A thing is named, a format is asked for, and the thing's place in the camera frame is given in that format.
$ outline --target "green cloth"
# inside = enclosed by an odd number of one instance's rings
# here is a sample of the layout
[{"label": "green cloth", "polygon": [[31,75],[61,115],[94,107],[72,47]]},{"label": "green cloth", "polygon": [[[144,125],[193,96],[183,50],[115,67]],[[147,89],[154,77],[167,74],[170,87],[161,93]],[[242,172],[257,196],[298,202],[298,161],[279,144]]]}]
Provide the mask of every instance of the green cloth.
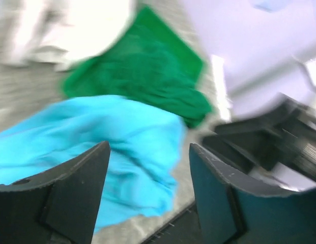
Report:
[{"label": "green cloth", "polygon": [[140,51],[103,54],[81,65],[63,84],[66,96],[120,95],[177,114],[188,127],[197,127],[212,112],[211,105],[165,45],[146,36]]}]

